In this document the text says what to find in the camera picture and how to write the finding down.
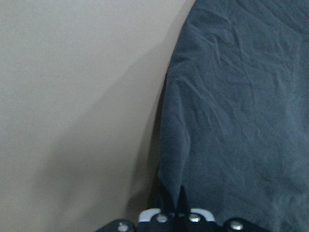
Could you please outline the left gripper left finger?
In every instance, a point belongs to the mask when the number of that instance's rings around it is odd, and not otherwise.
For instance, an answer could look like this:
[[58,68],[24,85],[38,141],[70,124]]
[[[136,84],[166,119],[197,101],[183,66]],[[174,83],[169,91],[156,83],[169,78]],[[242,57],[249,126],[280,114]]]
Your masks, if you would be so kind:
[[162,183],[159,185],[158,205],[161,209],[161,213],[169,215],[170,217],[175,216],[176,209],[174,206],[174,201],[169,194],[169,191]]

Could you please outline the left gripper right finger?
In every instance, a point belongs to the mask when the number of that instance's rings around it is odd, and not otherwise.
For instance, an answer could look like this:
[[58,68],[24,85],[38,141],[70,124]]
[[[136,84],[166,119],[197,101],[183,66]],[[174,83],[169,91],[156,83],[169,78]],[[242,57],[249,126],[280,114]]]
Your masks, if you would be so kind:
[[176,206],[176,216],[183,217],[191,212],[184,186],[181,186]]

